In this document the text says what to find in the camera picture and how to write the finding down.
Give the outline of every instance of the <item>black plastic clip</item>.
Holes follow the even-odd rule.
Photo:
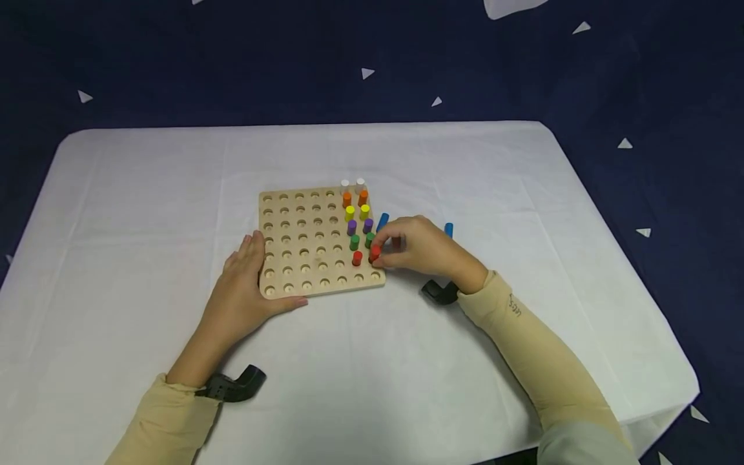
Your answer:
[[[437,281],[430,279],[421,288],[421,292],[439,305],[450,305],[457,301],[460,288],[453,282],[442,287]]]
[[[234,381],[222,373],[213,374],[205,388],[194,395],[224,402],[242,402],[255,396],[264,381],[266,374],[259,367],[248,365],[243,374]]]

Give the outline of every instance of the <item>wrist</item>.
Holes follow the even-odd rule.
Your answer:
[[[475,294],[483,289],[486,278],[488,278],[488,268],[465,250],[463,253],[457,265],[452,267],[449,279],[460,288],[462,293]]]

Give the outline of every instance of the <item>table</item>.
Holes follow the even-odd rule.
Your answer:
[[[641,453],[695,373],[551,132],[538,123],[107,129],[61,143],[0,292],[0,461],[100,464],[199,320],[262,190],[364,177],[392,218],[455,224],[589,369]],[[313,298],[225,363],[199,464],[472,464],[533,446],[491,341],[426,277]]]

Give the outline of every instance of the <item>orange peg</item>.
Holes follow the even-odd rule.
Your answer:
[[[364,189],[362,192],[359,193],[359,206],[367,204],[367,196],[369,196],[369,193],[366,189]]]

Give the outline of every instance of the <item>beige sleeve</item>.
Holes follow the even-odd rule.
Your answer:
[[[165,383],[160,374],[106,465],[189,465],[204,445],[219,402],[193,395],[196,388]]]
[[[460,293],[465,314],[496,343],[537,410],[543,431],[567,421],[601,425],[627,443],[594,380],[563,341],[540,321],[495,272],[484,288]]]

